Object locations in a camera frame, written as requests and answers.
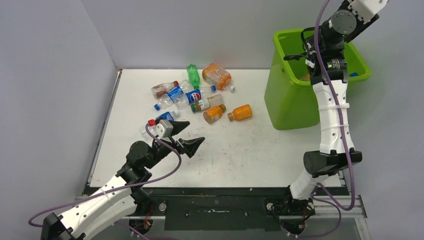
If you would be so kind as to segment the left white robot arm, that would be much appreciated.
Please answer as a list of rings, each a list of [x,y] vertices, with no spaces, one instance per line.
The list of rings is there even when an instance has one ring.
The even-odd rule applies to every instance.
[[[150,120],[145,127],[155,127],[155,134],[147,131],[152,142],[132,143],[123,166],[94,194],[69,204],[69,209],[60,214],[49,210],[41,225],[40,239],[91,240],[123,217],[144,215],[151,203],[142,187],[154,182],[149,170],[170,153],[176,154],[180,167],[182,155],[193,157],[205,141],[204,137],[173,139],[189,125],[189,121]]]

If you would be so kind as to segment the small orange juice bottle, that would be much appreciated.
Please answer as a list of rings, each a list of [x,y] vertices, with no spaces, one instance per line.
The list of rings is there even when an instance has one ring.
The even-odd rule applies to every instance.
[[[226,106],[224,104],[213,106],[203,113],[203,118],[208,124],[212,124],[219,120],[225,111]]]

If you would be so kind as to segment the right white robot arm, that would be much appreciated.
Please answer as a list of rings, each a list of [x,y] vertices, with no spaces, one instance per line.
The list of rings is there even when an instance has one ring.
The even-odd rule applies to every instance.
[[[284,60],[305,58],[310,85],[315,94],[319,121],[319,150],[303,155],[304,170],[290,185],[290,196],[283,199],[283,209],[296,214],[303,201],[318,184],[362,161],[350,136],[347,110],[348,70],[344,56],[345,37],[357,28],[356,16],[347,9],[337,10],[328,20],[313,28],[308,38],[301,33],[303,53],[287,55]]]

